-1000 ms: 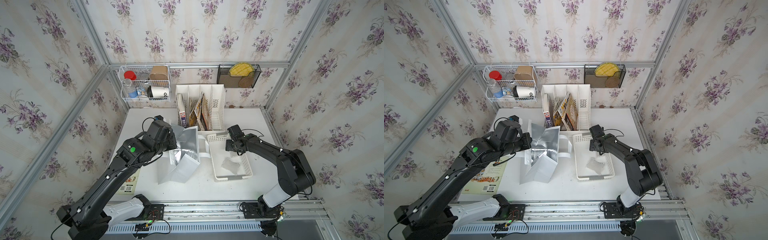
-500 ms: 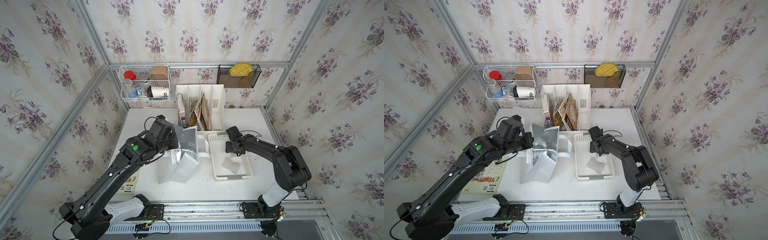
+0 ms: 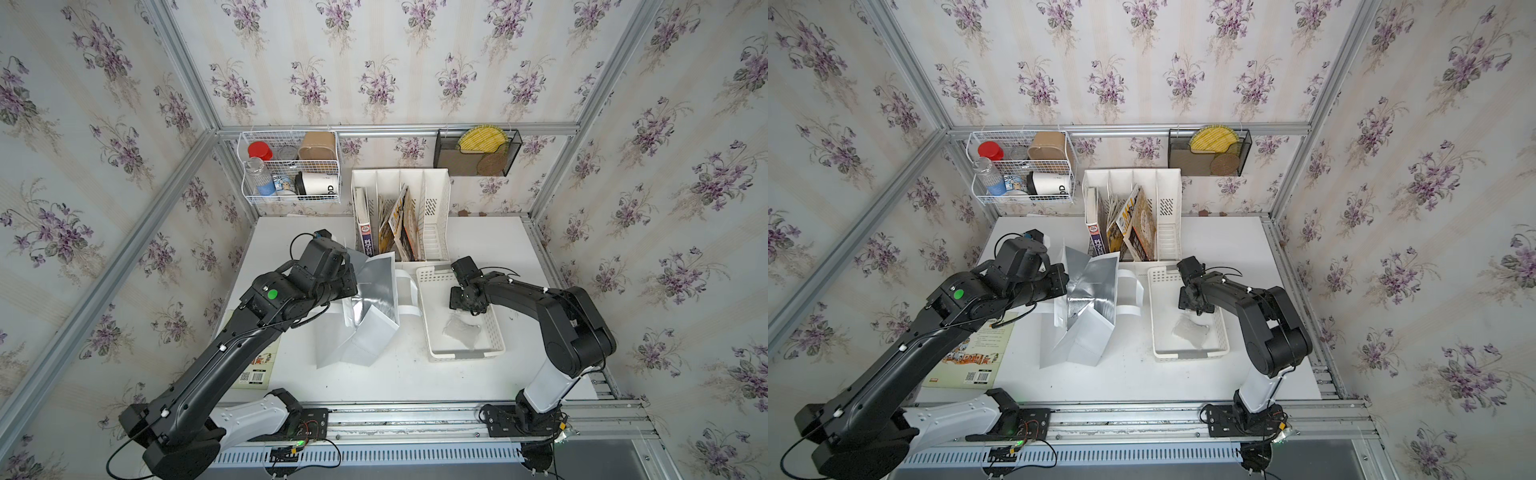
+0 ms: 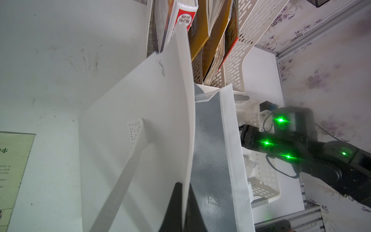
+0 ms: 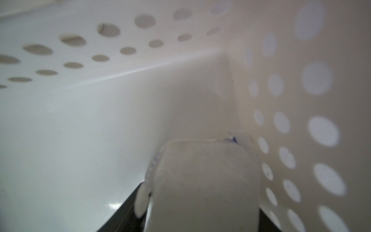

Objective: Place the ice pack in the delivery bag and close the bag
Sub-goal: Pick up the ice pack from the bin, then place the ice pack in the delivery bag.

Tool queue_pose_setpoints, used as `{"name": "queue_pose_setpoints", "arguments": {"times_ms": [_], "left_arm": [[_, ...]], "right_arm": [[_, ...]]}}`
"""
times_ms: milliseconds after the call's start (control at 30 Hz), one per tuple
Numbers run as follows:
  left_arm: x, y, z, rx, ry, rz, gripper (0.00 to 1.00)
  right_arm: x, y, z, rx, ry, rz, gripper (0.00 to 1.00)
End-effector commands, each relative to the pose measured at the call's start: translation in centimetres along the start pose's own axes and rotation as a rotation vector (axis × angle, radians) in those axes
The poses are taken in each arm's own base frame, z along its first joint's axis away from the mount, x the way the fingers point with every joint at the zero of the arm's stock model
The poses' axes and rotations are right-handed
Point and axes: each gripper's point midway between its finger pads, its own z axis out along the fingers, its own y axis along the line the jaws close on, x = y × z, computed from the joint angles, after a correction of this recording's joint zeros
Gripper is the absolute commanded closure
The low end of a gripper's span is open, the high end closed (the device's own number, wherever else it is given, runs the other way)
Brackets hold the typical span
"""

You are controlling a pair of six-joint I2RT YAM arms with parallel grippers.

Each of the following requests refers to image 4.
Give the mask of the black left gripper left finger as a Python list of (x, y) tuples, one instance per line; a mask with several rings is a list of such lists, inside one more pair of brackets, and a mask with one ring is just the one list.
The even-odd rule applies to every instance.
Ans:
[(174, 186), (164, 220), (159, 232), (182, 231), (182, 184), (177, 182)]

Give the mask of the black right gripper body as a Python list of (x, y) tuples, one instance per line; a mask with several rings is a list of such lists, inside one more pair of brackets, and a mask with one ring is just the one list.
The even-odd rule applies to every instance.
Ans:
[(260, 132), (251, 125), (240, 126), (242, 147), (267, 154), (285, 162), (301, 162), (301, 153), (292, 141), (279, 138), (275, 134)]

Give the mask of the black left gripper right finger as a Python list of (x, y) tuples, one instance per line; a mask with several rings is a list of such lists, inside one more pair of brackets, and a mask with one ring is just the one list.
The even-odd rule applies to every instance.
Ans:
[(202, 214), (191, 185), (189, 187), (185, 218), (186, 232), (207, 232), (207, 228), (203, 222)]

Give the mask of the white insulated delivery bag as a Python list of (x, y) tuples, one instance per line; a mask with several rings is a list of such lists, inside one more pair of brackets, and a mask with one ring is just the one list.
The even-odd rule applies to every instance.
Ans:
[(177, 182), (182, 232), (190, 185), (207, 232), (254, 231), (232, 87), (194, 83), (186, 35), (79, 116), (83, 231), (158, 232)]

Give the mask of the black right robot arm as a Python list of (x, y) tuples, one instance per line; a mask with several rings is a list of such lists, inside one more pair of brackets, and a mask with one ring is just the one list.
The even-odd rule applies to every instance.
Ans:
[(274, 132), (242, 125), (242, 146), (261, 152), (269, 160), (291, 164), (298, 178), (301, 172), (322, 180), (345, 197), (371, 206), (371, 154), (341, 140), (318, 141), (313, 111), (283, 107), (271, 113)]

